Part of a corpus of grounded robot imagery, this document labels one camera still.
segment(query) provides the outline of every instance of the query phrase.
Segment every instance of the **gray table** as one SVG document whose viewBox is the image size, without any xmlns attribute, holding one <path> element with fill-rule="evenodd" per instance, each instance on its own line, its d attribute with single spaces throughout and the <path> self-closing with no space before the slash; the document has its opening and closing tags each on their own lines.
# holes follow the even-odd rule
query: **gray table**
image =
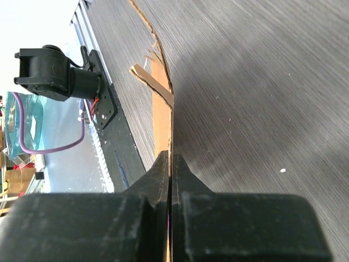
<svg viewBox="0 0 349 262">
<path fill-rule="evenodd" d="M 305 196 L 349 261 L 347 1 L 138 2 L 163 40 L 192 171 L 214 191 Z M 151 95 L 128 69 L 153 40 L 126 0 L 95 0 L 89 18 L 149 168 Z"/>
</svg>

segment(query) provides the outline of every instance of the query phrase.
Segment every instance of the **cardboard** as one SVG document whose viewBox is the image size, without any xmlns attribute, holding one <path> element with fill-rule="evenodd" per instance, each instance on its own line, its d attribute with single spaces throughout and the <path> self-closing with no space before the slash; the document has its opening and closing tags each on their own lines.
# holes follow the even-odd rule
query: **cardboard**
<svg viewBox="0 0 349 262">
<path fill-rule="evenodd" d="M 155 157 L 161 151 L 169 152 L 169 176 L 172 175 L 172 144 L 173 144 L 173 106 L 175 97 L 170 80 L 170 70 L 167 65 L 165 53 L 153 26 L 144 16 L 143 12 L 134 2 L 129 0 L 140 15 L 146 26 L 149 28 L 155 39 L 155 47 L 159 55 L 151 51 L 149 56 L 145 56 L 151 63 L 151 74 L 146 72 L 140 65 L 136 64 L 130 68 L 130 72 L 143 84 L 153 91 L 153 129 L 155 141 Z"/>
<path fill-rule="evenodd" d="M 8 183 L 7 193 L 25 193 L 34 174 L 35 168 L 6 171 L 5 181 Z"/>
</svg>

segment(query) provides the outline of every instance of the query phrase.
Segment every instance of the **purple cable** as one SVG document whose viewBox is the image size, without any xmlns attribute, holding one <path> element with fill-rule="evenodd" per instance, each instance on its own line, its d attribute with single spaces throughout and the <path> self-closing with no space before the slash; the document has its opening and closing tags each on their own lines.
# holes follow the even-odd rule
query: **purple cable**
<svg viewBox="0 0 349 262">
<path fill-rule="evenodd" d="M 14 95 L 17 103 L 18 103 L 18 107 L 20 109 L 20 146 L 22 148 L 22 150 L 28 154 L 50 154 L 50 153 L 55 153 L 55 152 L 59 152 L 59 151 L 63 151 L 69 148 L 72 148 L 76 145 L 78 145 L 79 143 L 81 143 L 81 141 L 83 140 L 83 138 L 85 137 L 85 124 L 84 124 L 84 119 L 83 119 L 83 114 L 81 115 L 81 137 L 76 140 L 74 143 L 71 143 L 69 145 L 66 146 L 61 146 L 61 147 L 57 147 L 57 148 L 53 148 L 53 149 L 45 149 L 45 150 L 31 150 L 28 149 L 26 147 L 26 144 L 24 143 L 24 108 L 23 108 L 23 104 L 21 101 L 20 96 L 18 95 L 18 93 L 12 92 L 12 94 Z"/>
</svg>

